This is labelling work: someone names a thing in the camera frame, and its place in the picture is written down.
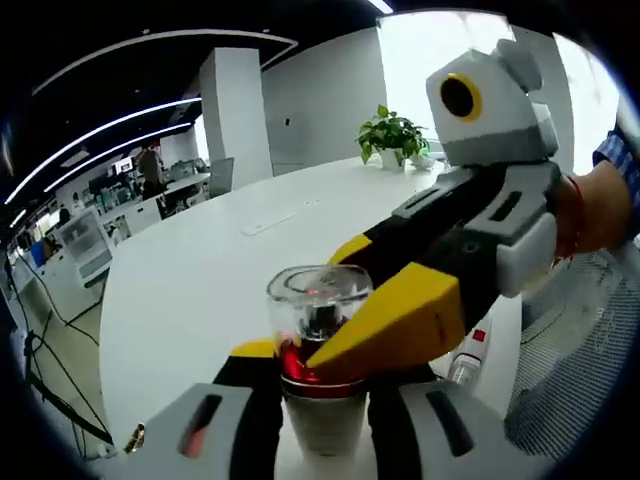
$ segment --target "white pot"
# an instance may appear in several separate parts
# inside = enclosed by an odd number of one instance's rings
[[[404,160],[402,163],[398,164],[398,159],[396,158],[395,150],[383,150],[380,153],[380,158],[382,159],[382,169],[389,170],[391,172],[403,172],[404,171]]]

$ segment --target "yellow ring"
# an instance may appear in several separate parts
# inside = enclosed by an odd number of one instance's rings
[[[464,86],[467,87],[471,92],[471,98],[473,99],[473,108],[471,109],[471,113],[464,117],[459,117],[457,115],[455,117],[465,122],[473,122],[474,120],[477,120],[477,118],[482,113],[482,95],[480,94],[480,90],[478,90],[478,87],[476,87],[476,85],[471,80],[469,80],[468,77],[459,73],[450,73],[449,75],[447,75],[447,80],[448,79],[458,80],[459,82],[464,84]]]

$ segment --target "ceiling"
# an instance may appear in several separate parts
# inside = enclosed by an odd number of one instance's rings
[[[387,3],[396,12],[450,5],[427,0],[387,0]],[[219,4],[183,0],[179,9],[176,4],[166,11],[154,7],[142,16],[99,11],[82,20],[78,19],[77,11],[67,14],[56,6],[51,14],[40,12],[37,18],[29,14],[28,28],[15,25],[13,29],[9,26],[2,30],[0,45],[11,47],[4,49],[3,71],[11,75],[3,75],[5,86],[0,92],[4,139],[0,150],[0,201],[4,202],[45,159],[90,130],[189,95],[200,65],[214,47],[257,48],[264,63],[282,52],[287,44],[212,35],[150,40],[86,61],[33,94],[56,72],[86,55],[147,35],[206,28],[268,31],[298,42],[295,49],[277,60],[282,61],[331,38],[373,26],[379,15],[365,0],[245,0],[225,2],[224,11]],[[559,31],[575,38],[575,31],[564,21],[566,17],[555,7],[545,5],[549,4],[509,0],[456,2],[460,8],[481,7],[506,13],[514,24],[542,32]],[[43,169],[5,209],[20,211],[29,203],[33,207],[46,200],[44,188],[68,171],[61,164],[81,147],[96,155],[132,138],[193,122],[199,114],[200,104],[196,102],[179,113],[174,108],[164,109],[101,132]]]

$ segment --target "ceiling light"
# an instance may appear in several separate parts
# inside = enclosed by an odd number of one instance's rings
[[[79,143],[84,142],[87,138],[93,137],[94,135],[108,128],[113,127],[114,125],[118,125],[119,123],[126,122],[127,120],[131,120],[132,118],[140,117],[142,115],[146,115],[147,113],[151,113],[151,112],[156,112],[158,110],[162,110],[163,108],[175,107],[177,105],[183,105],[185,103],[199,102],[201,100],[202,100],[201,98],[187,98],[185,100],[178,100],[175,102],[165,103],[164,105],[157,105],[155,107],[146,108],[144,110],[140,110],[139,112],[130,113],[127,116],[124,116],[122,118],[118,118],[117,120],[113,120],[112,122],[106,123],[101,127],[96,128],[95,130],[91,130],[89,133],[85,133],[83,136],[76,138],[70,144],[62,147],[60,150],[58,150],[56,153],[54,153],[49,158],[47,158],[44,162],[38,165],[33,172],[31,172],[29,175],[24,177],[24,179],[18,184],[16,189],[13,192],[11,192],[11,195],[9,195],[7,199],[4,201],[4,204],[5,205],[9,204],[9,202],[11,202],[11,200],[15,198],[15,196],[20,192],[20,190],[22,190],[24,186],[33,179],[33,177],[35,177],[38,173],[40,173],[43,168],[45,168],[47,165],[49,165],[51,162],[53,162],[56,158],[58,158],[63,153],[69,151]]]
[[[369,3],[380,10],[385,15],[393,13],[393,8],[391,8],[384,0],[369,0]]]
[[[122,147],[126,147],[127,145],[131,145],[132,143],[136,143],[139,142],[140,140],[144,140],[145,138],[149,138],[149,137],[153,137],[155,135],[160,135],[161,133],[165,133],[165,132],[170,132],[171,130],[176,130],[178,128],[182,128],[182,127],[186,127],[188,125],[191,125],[191,123],[187,122],[187,123],[181,123],[180,125],[174,125],[173,127],[169,127],[169,128],[163,128],[162,130],[158,130],[157,132],[152,132],[152,133],[147,133],[146,135],[142,135],[141,137],[138,138],[134,138],[133,140],[129,140],[128,142],[124,142],[121,143],[120,145],[118,145],[117,147],[113,147],[110,148],[109,150],[107,150],[106,152],[102,152],[99,155],[96,155],[95,157],[93,157],[90,160],[87,160],[86,162],[84,162],[82,165],[77,166],[76,168],[74,168],[73,170],[71,170],[70,172],[65,173],[62,177],[60,177],[58,180],[56,180],[55,182],[53,182],[51,185],[49,185],[47,188],[44,189],[44,193],[48,193],[52,188],[54,188],[56,185],[60,184],[61,182],[65,181],[67,178],[69,178],[71,175],[73,175],[74,173],[76,173],[79,170],[82,170],[84,167],[86,167],[87,165],[89,165],[90,163],[95,162],[96,160],[100,160],[101,158],[115,152],[116,150],[121,149]]]
[[[11,225],[9,225],[9,228],[15,227],[16,223],[18,223],[20,219],[25,216],[26,213],[27,213],[27,209],[25,208],[18,214],[18,216],[13,220],[13,222],[11,222]]]

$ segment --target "floor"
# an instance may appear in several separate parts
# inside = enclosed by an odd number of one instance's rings
[[[100,314],[102,305],[98,304],[85,312],[73,322],[73,325],[89,333],[100,342]],[[32,321],[32,328],[39,335],[42,334],[43,325]],[[64,367],[73,378],[80,391],[84,394],[100,420],[107,424],[104,406],[102,403],[102,391],[100,388],[100,369],[98,359],[98,347],[83,334],[66,327],[55,316],[49,321],[45,340],[58,356]],[[65,400],[71,407],[96,426],[100,426],[94,414],[82,399],[78,391],[64,371],[55,360],[51,352],[41,346],[35,354],[37,366],[40,368],[45,385],[56,395]],[[35,362],[32,370],[37,372]],[[81,431],[77,429],[79,442],[82,444]],[[98,456],[98,444],[103,443],[93,435],[86,433],[86,458]]]

